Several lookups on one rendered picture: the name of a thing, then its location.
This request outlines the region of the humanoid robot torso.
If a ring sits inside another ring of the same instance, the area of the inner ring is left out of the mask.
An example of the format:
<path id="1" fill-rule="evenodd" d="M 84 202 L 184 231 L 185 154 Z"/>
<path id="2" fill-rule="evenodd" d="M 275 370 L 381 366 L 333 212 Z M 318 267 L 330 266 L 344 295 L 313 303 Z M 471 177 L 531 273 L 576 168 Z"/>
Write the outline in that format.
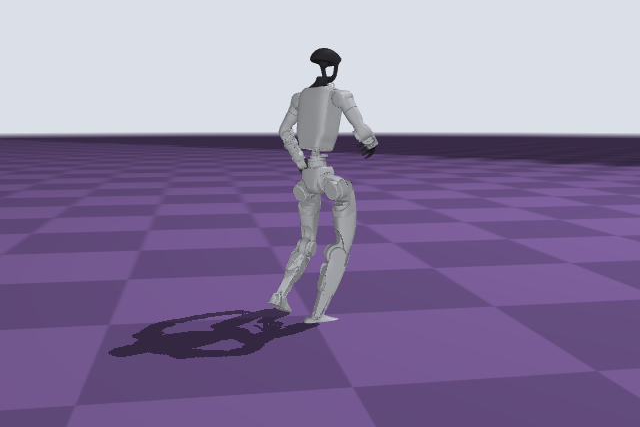
<path id="1" fill-rule="evenodd" d="M 334 85 L 332 87 L 332 84 Z M 312 84 L 313 85 L 313 84 Z M 309 194 L 324 194 L 324 177 L 335 175 L 333 167 L 328 167 L 326 158 L 333 150 L 340 126 L 342 110 L 333 105 L 331 86 L 304 88 L 299 96 L 297 116 L 297 137 L 300 149 L 312 150 L 308 168 L 302 170 L 303 188 Z M 316 151 L 316 152 L 315 152 Z"/>

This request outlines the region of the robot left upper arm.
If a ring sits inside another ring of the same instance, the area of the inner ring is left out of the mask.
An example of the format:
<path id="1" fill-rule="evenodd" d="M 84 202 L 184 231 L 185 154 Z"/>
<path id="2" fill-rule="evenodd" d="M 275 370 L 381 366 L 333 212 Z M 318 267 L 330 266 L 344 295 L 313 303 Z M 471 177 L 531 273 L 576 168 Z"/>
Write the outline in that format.
<path id="1" fill-rule="evenodd" d="M 292 126 L 297 123 L 298 102 L 300 93 L 301 92 L 295 93 L 292 96 L 291 105 L 279 129 L 279 135 L 285 142 L 290 142 L 294 139 L 294 131 Z"/>

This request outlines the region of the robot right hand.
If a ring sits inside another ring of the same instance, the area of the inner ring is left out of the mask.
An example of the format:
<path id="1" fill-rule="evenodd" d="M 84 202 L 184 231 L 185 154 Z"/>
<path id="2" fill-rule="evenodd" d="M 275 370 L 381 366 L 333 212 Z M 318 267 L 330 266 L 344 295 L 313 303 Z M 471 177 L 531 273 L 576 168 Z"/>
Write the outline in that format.
<path id="1" fill-rule="evenodd" d="M 360 147 L 360 146 L 362 146 L 362 145 L 364 145 L 364 144 L 363 144 L 363 143 L 361 143 L 360 145 L 358 145 L 358 146 L 357 146 L 357 148 L 358 148 L 358 147 Z M 366 152 L 364 152 L 364 153 L 362 154 L 362 156 L 370 152 L 370 154 L 369 154 L 368 156 L 366 156 L 364 159 L 367 159 L 367 158 L 369 158 L 370 156 L 372 156 L 372 155 L 373 155 L 373 153 L 375 152 L 375 148 L 376 148 L 376 146 L 375 146 L 374 148 L 369 149 L 369 150 L 367 150 Z M 361 151 L 363 151 L 363 150 L 365 150 L 365 149 L 367 149 L 367 147 L 366 147 L 366 146 L 365 146 L 364 148 L 362 148 L 361 150 L 359 150 L 359 152 L 361 152 Z"/>

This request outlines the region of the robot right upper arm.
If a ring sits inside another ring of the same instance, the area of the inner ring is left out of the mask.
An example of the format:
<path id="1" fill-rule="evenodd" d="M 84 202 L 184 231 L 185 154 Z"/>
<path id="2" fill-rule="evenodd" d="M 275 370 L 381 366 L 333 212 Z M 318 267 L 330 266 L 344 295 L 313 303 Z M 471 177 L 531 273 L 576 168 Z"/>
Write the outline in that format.
<path id="1" fill-rule="evenodd" d="M 371 134 L 363 122 L 352 93 L 347 90 L 331 90 L 330 94 L 333 105 L 341 108 L 347 120 L 354 127 L 353 134 L 356 139 L 363 142 L 370 138 Z"/>

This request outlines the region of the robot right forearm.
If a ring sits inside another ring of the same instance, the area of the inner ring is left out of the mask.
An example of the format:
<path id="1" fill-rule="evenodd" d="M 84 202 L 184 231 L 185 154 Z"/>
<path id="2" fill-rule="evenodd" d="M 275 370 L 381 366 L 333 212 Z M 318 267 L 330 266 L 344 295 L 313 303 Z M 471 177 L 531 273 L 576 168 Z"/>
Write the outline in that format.
<path id="1" fill-rule="evenodd" d="M 368 131 L 370 132 L 371 137 L 370 137 L 370 138 L 368 138 L 368 139 L 366 139 L 366 140 L 365 140 L 365 141 L 363 141 L 362 143 L 363 143 L 363 144 L 367 147 L 367 149 L 369 150 L 369 149 L 372 149 L 372 148 L 374 148 L 375 146 L 377 146 L 377 145 L 378 145 L 378 142 L 377 142 L 377 140 L 376 140 L 376 138 L 375 138 L 375 135 L 373 134 L 372 130 L 370 129 L 370 127 L 369 127 L 368 125 L 366 125 L 366 124 L 365 124 L 365 126 L 366 126 L 366 128 L 368 129 Z"/>

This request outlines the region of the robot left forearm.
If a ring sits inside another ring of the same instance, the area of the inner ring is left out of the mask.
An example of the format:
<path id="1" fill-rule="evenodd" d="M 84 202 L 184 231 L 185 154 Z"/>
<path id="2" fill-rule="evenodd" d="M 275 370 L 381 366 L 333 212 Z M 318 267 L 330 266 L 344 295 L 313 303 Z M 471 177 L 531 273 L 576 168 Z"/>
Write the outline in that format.
<path id="1" fill-rule="evenodd" d="M 296 138 L 294 137 L 294 139 L 290 142 L 284 142 L 284 147 L 285 149 L 288 150 L 289 154 L 292 156 L 292 160 L 297 164 L 299 169 L 304 169 L 307 167 L 305 161 L 304 161 L 304 153 L 301 151 L 299 145 L 297 144 L 298 141 L 296 140 Z"/>

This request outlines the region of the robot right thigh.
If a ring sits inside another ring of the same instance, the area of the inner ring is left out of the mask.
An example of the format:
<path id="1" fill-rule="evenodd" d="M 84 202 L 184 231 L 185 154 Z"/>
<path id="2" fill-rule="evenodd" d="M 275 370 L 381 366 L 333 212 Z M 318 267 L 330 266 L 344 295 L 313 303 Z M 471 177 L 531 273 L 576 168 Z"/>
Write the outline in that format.
<path id="1" fill-rule="evenodd" d="M 356 201 L 350 180 L 335 175 L 324 177 L 323 185 L 326 196 L 335 200 L 332 208 L 336 242 L 328 245 L 324 250 L 324 258 L 328 262 L 329 254 L 336 247 L 346 252 L 351 249 L 356 229 Z"/>

